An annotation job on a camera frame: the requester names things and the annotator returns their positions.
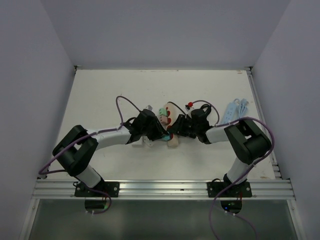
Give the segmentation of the teal plug adapter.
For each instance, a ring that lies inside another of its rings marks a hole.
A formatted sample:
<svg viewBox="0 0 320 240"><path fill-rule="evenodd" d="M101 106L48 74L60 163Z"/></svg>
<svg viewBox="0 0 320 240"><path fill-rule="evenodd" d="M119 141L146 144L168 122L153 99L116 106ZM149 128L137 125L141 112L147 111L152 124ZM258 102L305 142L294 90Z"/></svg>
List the teal plug adapter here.
<svg viewBox="0 0 320 240"><path fill-rule="evenodd" d="M161 139L162 139L163 141L168 142L168 141L170 141L172 138L173 138L173 135L172 135L172 134L169 134L169 135L163 136Z"/></svg>

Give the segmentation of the pink brown plug adapter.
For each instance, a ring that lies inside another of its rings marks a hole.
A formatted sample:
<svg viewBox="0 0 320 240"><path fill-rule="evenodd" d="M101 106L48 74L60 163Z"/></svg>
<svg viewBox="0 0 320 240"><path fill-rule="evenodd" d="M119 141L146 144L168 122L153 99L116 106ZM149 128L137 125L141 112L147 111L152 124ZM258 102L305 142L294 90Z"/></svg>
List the pink brown plug adapter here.
<svg viewBox="0 0 320 240"><path fill-rule="evenodd" d="M169 125L172 121L171 118L164 116L164 115L161 115L159 120L160 120L160 123L165 126Z"/></svg>

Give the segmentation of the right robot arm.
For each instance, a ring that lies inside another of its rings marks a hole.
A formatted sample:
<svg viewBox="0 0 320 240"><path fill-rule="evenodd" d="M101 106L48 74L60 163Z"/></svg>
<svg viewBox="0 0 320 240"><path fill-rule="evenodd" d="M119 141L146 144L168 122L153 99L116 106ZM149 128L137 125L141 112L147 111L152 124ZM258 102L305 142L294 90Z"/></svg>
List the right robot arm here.
<svg viewBox="0 0 320 240"><path fill-rule="evenodd" d="M273 143L256 125L252 117L243 117L232 123L211 126L208 116L212 108L204 104L201 108L191 109L188 115L180 114L168 132L181 137L197 138L201 143L210 145L220 142L230 143L235 160L223 177L223 192L235 196L247 180L249 168L272 150Z"/></svg>

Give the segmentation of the white folding-prong adapter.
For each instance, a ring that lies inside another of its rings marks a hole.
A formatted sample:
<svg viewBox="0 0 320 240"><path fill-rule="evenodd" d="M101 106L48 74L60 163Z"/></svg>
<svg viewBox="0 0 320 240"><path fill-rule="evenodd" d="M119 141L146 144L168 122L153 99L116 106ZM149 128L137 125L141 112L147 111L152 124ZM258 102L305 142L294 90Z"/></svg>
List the white folding-prong adapter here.
<svg viewBox="0 0 320 240"><path fill-rule="evenodd" d="M143 137L143 142L144 142L144 144L145 144L147 147L149 147L149 148L153 147L154 144L155 144L155 143L154 143L152 140L150 140L147 136L144 136L144 137Z"/></svg>

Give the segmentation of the white USB charger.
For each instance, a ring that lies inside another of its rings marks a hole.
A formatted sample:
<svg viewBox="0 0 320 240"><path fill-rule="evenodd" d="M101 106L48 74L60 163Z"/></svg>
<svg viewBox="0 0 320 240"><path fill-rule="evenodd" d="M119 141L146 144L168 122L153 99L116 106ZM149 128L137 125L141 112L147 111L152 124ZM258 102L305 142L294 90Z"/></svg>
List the white USB charger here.
<svg viewBox="0 0 320 240"><path fill-rule="evenodd" d="M133 142L131 145L134 148L142 148L144 146L144 141L142 138L140 138L138 141Z"/></svg>

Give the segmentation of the light blue power strip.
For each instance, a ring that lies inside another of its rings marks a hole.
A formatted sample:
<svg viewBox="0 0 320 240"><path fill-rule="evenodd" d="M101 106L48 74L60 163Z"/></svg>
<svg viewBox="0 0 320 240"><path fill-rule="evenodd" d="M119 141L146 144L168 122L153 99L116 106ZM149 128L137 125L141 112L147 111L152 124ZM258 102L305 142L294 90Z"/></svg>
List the light blue power strip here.
<svg viewBox="0 0 320 240"><path fill-rule="evenodd" d="M222 120L220 121L220 124L227 124L234 120L243 118L248 110L248 104L249 102L245 99L234 99L232 102L230 102L223 114Z"/></svg>

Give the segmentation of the green plug adapter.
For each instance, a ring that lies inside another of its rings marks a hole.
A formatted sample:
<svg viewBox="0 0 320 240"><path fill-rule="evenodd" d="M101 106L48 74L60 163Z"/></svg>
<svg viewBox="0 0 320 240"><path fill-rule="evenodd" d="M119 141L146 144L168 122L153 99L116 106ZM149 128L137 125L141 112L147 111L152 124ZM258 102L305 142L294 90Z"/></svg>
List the green plug adapter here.
<svg viewBox="0 0 320 240"><path fill-rule="evenodd" d="M167 108L161 107L161 108L158 110L158 114L159 114L159 116L168 117L168 116L169 116L169 111L168 111Z"/></svg>

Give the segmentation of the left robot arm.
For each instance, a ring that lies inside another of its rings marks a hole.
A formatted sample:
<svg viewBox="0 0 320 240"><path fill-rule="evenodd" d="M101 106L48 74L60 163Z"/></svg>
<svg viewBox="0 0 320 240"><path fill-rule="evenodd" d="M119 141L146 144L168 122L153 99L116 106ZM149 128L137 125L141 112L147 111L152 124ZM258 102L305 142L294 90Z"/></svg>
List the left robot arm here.
<svg viewBox="0 0 320 240"><path fill-rule="evenodd" d="M142 137L150 141L168 136L158 117L149 109L143 109L133 120L128 120L119 129L89 131L82 125L74 126L53 149L52 154L63 169L86 185L92 196L103 193L103 178L90 166L94 153L115 145L128 145Z"/></svg>

